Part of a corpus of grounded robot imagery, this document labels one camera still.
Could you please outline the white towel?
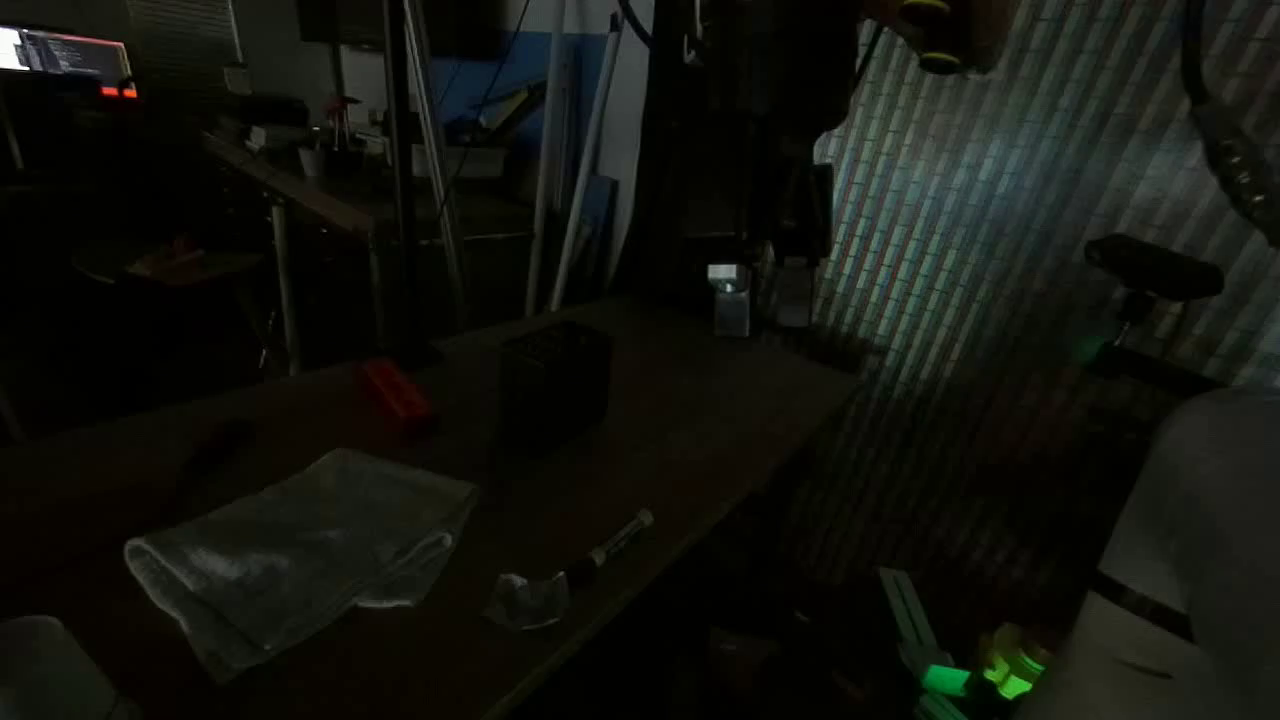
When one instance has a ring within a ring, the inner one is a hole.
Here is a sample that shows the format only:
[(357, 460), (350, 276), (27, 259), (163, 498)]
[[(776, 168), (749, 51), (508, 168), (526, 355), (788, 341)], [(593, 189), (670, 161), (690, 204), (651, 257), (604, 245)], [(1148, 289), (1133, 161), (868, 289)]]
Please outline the white towel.
[(415, 608), (472, 504), (468, 482), (336, 449), (263, 491), (131, 537), (126, 569), (225, 686), (354, 608)]

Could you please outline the black basket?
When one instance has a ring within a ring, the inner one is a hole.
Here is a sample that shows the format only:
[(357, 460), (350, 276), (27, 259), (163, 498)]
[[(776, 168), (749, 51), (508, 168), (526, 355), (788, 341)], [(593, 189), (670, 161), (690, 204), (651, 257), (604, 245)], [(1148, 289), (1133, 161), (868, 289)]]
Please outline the black basket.
[(555, 322), (502, 345), (498, 438), (518, 451), (555, 449), (610, 418), (614, 335)]

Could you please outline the grey marker pen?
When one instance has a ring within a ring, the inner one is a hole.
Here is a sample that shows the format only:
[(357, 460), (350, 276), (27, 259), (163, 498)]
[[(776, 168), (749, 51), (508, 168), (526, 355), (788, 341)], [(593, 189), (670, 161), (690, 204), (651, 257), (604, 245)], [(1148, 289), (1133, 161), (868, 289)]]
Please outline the grey marker pen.
[(639, 507), (624, 528), (616, 528), (604, 545), (598, 545), (587, 556), (581, 556), (569, 569), (569, 583), (587, 583), (593, 575), (599, 575), (620, 553), (627, 553), (650, 528), (655, 524), (655, 517), (650, 507)]

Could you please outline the red block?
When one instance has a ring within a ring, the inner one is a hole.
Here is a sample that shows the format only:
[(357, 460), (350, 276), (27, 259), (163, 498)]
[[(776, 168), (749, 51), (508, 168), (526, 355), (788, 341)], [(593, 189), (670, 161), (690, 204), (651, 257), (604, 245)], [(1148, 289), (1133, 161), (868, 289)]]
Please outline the red block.
[(401, 429), (420, 433), (431, 423), (431, 399), (395, 360), (369, 360), (357, 367), (357, 378), (373, 392), (378, 408)]

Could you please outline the crumpled clear plastic wrap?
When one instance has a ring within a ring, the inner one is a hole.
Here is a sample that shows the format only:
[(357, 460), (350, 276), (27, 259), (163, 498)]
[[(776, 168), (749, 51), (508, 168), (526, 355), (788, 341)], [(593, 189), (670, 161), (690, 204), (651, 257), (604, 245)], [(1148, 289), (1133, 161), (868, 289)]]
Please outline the crumpled clear plastic wrap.
[(574, 599), (569, 575), (520, 575), (520, 573), (502, 573), (490, 617), (508, 627), (508, 632), (535, 632), (553, 627), (566, 621)]

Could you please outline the black marker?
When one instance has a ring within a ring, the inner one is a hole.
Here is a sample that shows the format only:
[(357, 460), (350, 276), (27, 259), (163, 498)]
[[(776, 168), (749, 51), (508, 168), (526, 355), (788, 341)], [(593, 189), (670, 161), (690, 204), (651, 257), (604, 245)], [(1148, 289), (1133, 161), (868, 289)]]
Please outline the black marker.
[(225, 422), (212, 429), (208, 442), (199, 442), (179, 474), (186, 489), (197, 489), (199, 482), (215, 478), (221, 469), (227, 469), (237, 460), (237, 451), (254, 442), (254, 423), (247, 422)]

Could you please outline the green glowing object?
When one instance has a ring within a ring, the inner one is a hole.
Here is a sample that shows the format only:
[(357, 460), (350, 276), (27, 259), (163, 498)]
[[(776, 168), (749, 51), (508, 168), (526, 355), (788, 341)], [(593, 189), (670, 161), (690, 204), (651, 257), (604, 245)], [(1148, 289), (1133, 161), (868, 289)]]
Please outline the green glowing object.
[(943, 700), (1024, 700), (1035, 694), (1042, 678), (1050, 673), (1050, 653), (1018, 624), (1000, 624), (979, 639), (979, 653), (970, 670), (931, 659), (922, 678), (929, 698)]

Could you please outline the black stool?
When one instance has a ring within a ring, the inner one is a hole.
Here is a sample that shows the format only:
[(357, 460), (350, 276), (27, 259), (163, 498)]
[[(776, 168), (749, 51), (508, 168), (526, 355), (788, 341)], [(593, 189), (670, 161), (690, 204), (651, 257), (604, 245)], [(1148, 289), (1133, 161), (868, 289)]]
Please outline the black stool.
[(1225, 291), (1218, 264), (1136, 237), (1088, 241), (1084, 259), (1126, 289), (1113, 331), (1115, 345), (1133, 341), (1160, 303), (1195, 303)]

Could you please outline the monitor screen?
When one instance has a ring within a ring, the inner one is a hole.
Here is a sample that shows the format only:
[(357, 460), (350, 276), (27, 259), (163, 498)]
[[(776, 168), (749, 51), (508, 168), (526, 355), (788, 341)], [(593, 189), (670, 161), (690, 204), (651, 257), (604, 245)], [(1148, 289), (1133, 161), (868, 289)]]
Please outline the monitor screen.
[(0, 25), (0, 74), (94, 80), (105, 99), (142, 97), (131, 51), (111, 37)]

